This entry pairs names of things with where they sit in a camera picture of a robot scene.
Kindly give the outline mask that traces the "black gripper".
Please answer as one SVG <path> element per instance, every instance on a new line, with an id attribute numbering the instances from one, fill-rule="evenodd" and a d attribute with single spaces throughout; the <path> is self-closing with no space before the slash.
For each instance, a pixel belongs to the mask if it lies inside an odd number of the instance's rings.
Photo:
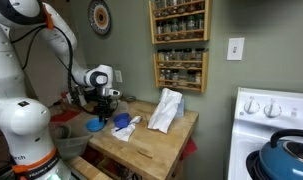
<path id="1" fill-rule="evenodd" d="M 112 88 L 98 88 L 97 106 L 94 108 L 100 121 L 106 121 L 118 108 L 121 92 Z"/>

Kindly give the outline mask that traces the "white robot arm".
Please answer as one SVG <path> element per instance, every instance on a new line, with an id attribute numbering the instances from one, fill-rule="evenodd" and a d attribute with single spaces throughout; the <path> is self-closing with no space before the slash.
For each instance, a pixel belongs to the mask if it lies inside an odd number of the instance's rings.
<path id="1" fill-rule="evenodd" d="M 96 88 L 102 100 L 117 96 L 113 69 L 81 67 L 74 57 L 77 39 L 69 25 L 41 0 L 0 0 L 0 132 L 11 156 L 16 180 L 71 180 L 50 132 L 50 110 L 38 101 L 27 63 L 21 61 L 11 32 L 27 28 L 40 36 L 67 66 L 68 83 Z"/>

